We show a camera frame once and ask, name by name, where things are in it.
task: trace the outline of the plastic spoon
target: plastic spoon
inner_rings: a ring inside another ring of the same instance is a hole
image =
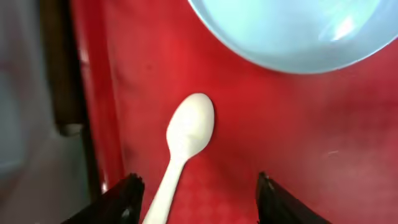
[[[167,222],[174,192],[185,163],[204,149],[214,127],[214,108],[202,93],[188,96],[175,111],[167,128],[170,162],[144,219],[144,224]]]

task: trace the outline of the dark edge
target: dark edge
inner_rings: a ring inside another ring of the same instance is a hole
[[[54,123],[63,136],[83,140],[91,201],[101,196],[99,172],[90,131],[80,60],[67,0],[39,0],[40,36]]]

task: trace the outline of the spoon handle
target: spoon handle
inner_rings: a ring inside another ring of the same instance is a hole
[[[180,179],[181,171],[185,165],[185,161],[170,160],[166,173],[163,176],[159,189],[155,198],[149,207],[143,224],[166,224],[169,215],[170,206],[173,201],[175,188]]]

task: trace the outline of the white spoon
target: white spoon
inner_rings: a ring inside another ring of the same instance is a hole
[[[178,106],[166,133],[170,162],[145,216],[144,224],[167,222],[181,171],[191,157],[207,146],[213,127],[214,108],[206,95],[194,93]]]

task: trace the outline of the red tray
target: red tray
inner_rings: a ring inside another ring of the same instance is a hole
[[[186,0],[72,2],[103,188],[141,175],[141,217],[171,115],[203,92],[215,131],[185,166],[169,223],[255,223],[261,170],[333,223],[398,223],[398,41],[342,70],[289,75],[232,53]]]

